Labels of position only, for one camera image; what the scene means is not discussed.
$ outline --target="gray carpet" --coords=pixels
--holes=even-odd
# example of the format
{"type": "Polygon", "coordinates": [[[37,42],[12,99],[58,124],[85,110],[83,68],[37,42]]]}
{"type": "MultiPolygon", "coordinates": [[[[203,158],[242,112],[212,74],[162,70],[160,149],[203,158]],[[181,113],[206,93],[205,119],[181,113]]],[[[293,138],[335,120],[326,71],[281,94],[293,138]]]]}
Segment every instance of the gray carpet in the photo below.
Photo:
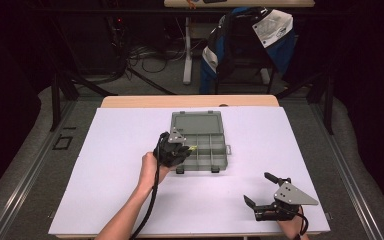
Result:
{"type": "MultiPolygon", "coordinates": [[[[154,70],[161,67],[155,60],[147,60],[146,63],[147,66],[154,67],[154,70]]],[[[191,85],[187,86],[182,83],[182,61],[169,62],[159,73],[147,73],[139,66],[135,67],[137,71],[170,91],[177,94],[198,94],[199,61],[194,61],[193,80],[191,85]]],[[[276,79],[273,93],[281,91],[284,84],[276,79]]],[[[163,94],[136,77],[124,76],[117,81],[100,86],[120,95],[163,94]]],[[[73,110],[62,127],[54,133],[62,139],[58,144],[56,141],[52,142],[52,147],[56,144],[55,147],[61,148],[65,141],[68,141],[68,137],[72,137],[69,148],[49,150],[43,157],[40,171],[33,179],[34,184],[27,189],[27,197],[22,199],[24,202],[20,204],[18,212],[14,214],[14,218],[8,222],[7,228],[0,235],[2,239],[56,239],[47,234],[52,221],[48,216],[58,208],[95,110],[102,100],[96,93],[85,87],[78,86],[78,89],[82,97],[73,105],[73,110]]],[[[308,105],[303,98],[305,93],[305,89],[300,90],[287,99],[281,100],[280,104],[285,108],[291,122],[324,211],[332,216],[329,221],[332,231],[313,236],[311,239],[370,239],[355,210],[355,203],[350,198],[338,173],[335,155],[324,134],[325,130],[318,122],[318,116],[315,113],[318,106],[308,105]]],[[[40,97],[43,103],[41,116],[0,182],[0,216],[5,210],[6,202],[33,164],[32,161],[39,154],[48,135],[52,120],[49,89],[45,90],[40,97]]],[[[352,126],[347,118],[346,109],[340,102],[335,102],[333,128],[335,139],[384,235],[384,198],[359,159],[352,126]]],[[[264,237],[263,239],[285,238],[264,237]]]]}

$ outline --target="white paper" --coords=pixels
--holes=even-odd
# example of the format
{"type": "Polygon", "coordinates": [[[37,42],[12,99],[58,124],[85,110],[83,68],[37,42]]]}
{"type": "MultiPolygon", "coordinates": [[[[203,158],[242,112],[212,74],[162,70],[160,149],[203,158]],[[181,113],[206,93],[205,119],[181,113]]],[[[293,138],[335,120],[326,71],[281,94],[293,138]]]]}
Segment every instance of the white paper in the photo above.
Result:
{"type": "MultiPolygon", "coordinates": [[[[281,107],[100,108],[73,169],[50,234],[98,234],[136,186],[141,157],[169,131],[178,111],[220,111],[226,144],[225,171],[170,172],[141,235],[281,233],[276,222],[255,221],[243,195],[269,205],[278,185],[264,172],[292,179],[319,201],[287,116],[281,107]]],[[[145,202],[136,227],[142,221],[145,202]]],[[[310,232],[329,231],[322,206],[304,206],[310,232]]]]}

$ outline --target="cable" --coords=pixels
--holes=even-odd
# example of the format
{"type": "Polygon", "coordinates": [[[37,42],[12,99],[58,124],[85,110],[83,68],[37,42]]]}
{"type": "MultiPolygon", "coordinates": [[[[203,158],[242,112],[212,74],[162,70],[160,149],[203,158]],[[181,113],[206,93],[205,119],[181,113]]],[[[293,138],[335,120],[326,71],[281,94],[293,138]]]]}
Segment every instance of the cable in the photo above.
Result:
{"type": "Polygon", "coordinates": [[[298,213],[298,212],[292,212],[288,209],[285,209],[285,208],[282,208],[282,207],[279,207],[282,211],[285,211],[289,214],[293,214],[295,216],[298,216],[300,218],[302,218],[302,222],[301,222],[301,230],[299,232],[299,235],[304,235],[306,232],[307,232],[307,229],[308,229],[308,219],[304,216],[304,209],[302,208],[302,206],[300,206],[301,208],[301,211],[302,211],[302,214],[301,213],[298,213]]]}
{"type": "Polygon", "coordinates": [[[132,234],[130,237],[131,240],[136,239],[137,235],[140,233],[142,228],[145,226],[146,222],[149,219],[149,216],[151,216],[152,208],[154,207],[155,199],[157,198],[157,191],[158,191],[158,182],[160,179],[160,166],[161,166],[161,161],[160,161],[160,143],[161,140],[163,139],[162,136],[158,139],[157,142],[157,170],[155,171],[155,179],[154,179],[154,186],[152,187],[152,195],[151,195],[151,201],[148,206],[148,210],[146,211],[145,217],[143,218],[142,222],[136,229],[136,231],[132,234]]]}
{"type": "Polygon", "coordinates": [[[184,46],[184,48],[183,48],[183,52],[182,52],[182,55],[180,55],[178,58],[176,58],[176,59],[171,59],[172,61],[176,61],[176,60],[179,60],[179,59],[181,59],[181,58],[183,58],[183,56],[185,55],[185,53],[186,53],[186,37],[185,37],[185,34],[183,34],[183,31],[182,31],[182,27],[180,27],[180,24],[179,24],[179,20],[176,18],[176,23],[177,23],[177,27],[179,27],[179,31],[180,31],[180,33],[182,34],[182,39],[183,39],[183,46],[184,46]]]}
{"type": "MultiPolygon", "coordinates": [[[[124,73],[114,73],[113,75],[109,76],[108,78],[105,78],[105,79],[100,79],[100,80],[90,80],[90,79],[87,79],[89,82],[95,84],[95,85],[100,85],[100,84],[104,84],[104,83],[109,83],[109,82],[113,82],[119,78],[121,78],[123,76],[124,73]]],[[[73,83],[74,84],[81,84],[81,83],[78,83],[75,79],[72,79],[73,83]]]]}
{"type": "Polygon", "coordinates": [[[153,86],[154,88],[168,94],[168,95],[177,95],[163,87],[161,87],[160,85],[156,84],[155,82],[153,82],[152,80],[146,78],[145,76],[143,76],[142,74],[136,72],[135,70],[133,70],[132,68],[128,67],[126,70],[128,70],[129,72],[131,72],[132,74],[136,75],[137,77],[139,77],[140,79],[142,79],[143,81],[145,81],[146,83],[148,83],[149,85],[153,86]]]}
{"type": "Polygon", "coordinates": [[[159,73],[159,72],[162,72],[167,67],[167,62],[168,62],[166,57],[163,58],[163,61],[164,61],[164,65],[163,65],[163,67],[161,69],[158,69],[156,71],[150,71],[150,70],[147,70],[145,68],[145,60],[142,60],[142,69],[145,72],[148,72],[148,73],[159,73]]]}

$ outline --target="black chair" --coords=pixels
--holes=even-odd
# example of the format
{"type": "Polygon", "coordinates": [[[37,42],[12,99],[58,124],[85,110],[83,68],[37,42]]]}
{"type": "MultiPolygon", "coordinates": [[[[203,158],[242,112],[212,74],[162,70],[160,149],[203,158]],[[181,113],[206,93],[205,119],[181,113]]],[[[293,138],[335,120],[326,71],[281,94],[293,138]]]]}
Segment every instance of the black chair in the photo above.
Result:
{"type": "Polygon", "coordinates": [[[225,40],[225,52],[230,52],[229,61],[222,61],[217,66],[215,94],[222,85],[230,86],[266,86],[269,94],[277,69],[267,54],[252,25],[253,15],[238,15],[232,18],[231,27],[225,40]],[[269,71],[269,82],[265,84],[260,74],[261,69],[269,71]]]}

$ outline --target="human hand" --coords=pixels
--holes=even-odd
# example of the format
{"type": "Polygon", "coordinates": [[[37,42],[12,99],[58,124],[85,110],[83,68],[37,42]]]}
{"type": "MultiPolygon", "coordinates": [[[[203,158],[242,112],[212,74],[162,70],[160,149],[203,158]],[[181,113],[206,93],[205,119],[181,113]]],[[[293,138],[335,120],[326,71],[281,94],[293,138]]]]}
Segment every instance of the human hand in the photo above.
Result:
{"type": "MultiPolygon", "coordinates": [[[[140,170],[138,188],[150,191],[154,186],[155,173],[157,171],[157,159],[152,152],[147,152],[142,157],[142,167],[140,170]]],[[[161,165],[158,183],[162,182],[165,176],[170,172],[170,168],[161,165]]]]}
{"type": "Polygon", "coordinates": [[[183,146],[181,143],[169,142],[169,138],[168,132],[160,135],[158,144],[154,149],[154,157],[158,158],[162,165],[171,168],[183,163],[191,155],[194,148],[183,146]]]}
{"type": "MultiPolygon", "coordinates": [[[[299,208],[298,213],[303,214],[302,207],[299,208]]],[[[283,233],[285,233],[288,239],[295,239],[297,235],[299,235],[301,231],[301,227],[303,227],[303,219],[299,216],[295,216],[292,220],[289,221],[277,221],[283,233]]],[[[307,234],[301,236],[301,239],[308,240],[307,234]]]]}

